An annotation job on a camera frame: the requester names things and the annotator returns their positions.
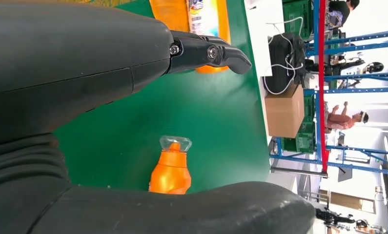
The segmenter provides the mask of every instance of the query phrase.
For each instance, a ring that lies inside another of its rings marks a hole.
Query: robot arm
[[[305,234],[314,208],[264,182],[192,195],[76,186],[49,134],[154,79],[251,63],[214,37],[111,8],[0,0],[0,234]]]
[[[221,39],[119,9],[0,1],[0,143],[49,133],[164,74],[203,65],[251,67]]]

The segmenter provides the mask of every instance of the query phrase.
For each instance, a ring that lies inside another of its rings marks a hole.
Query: pink shirt
[[[353,127],[354,124],[352,118],[349,116],[330,114],[327,118],[326,127],[343,130]]]

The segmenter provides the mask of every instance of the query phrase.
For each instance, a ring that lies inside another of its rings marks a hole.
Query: bottle label
[[[188,18],[191,33],[218,37],[216,0],[188,0]]]

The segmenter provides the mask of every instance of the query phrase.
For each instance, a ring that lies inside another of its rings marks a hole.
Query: orange bottle
[[[162,194],[185,194],[191,187],[191,175],[186,167],[186,152],[192,142],[185,137],[163,136],[158,164],[151,174],[149,191]]]
[[[156,19],[170,30],[220,37],[231,43],[226,0],[149,0]],[[228,67],[203,66],[199,73],[216,73]]]

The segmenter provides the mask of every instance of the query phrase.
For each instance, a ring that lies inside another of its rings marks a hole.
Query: black bag
[[[306,75],[305,70],[305,44],[300,36],[294,33],[283,33],[283,36],[290,40],[293,45],[293,51],[291,50],[290,43],[284,39],[280,34],[275,35],[269,45],[270,61],[271,65],[281,64],[284,67],[290,68],[286,64],[286,60],[295,68],[296,75],[294,77],[294,83],[304,83],[303,79]],[[271,68],[273,76],[265,78],[265,88],[269,89],[273,93],[279,93],[283,91],[293,78],[293,70],[287,70],[280,66],[274,66]]]

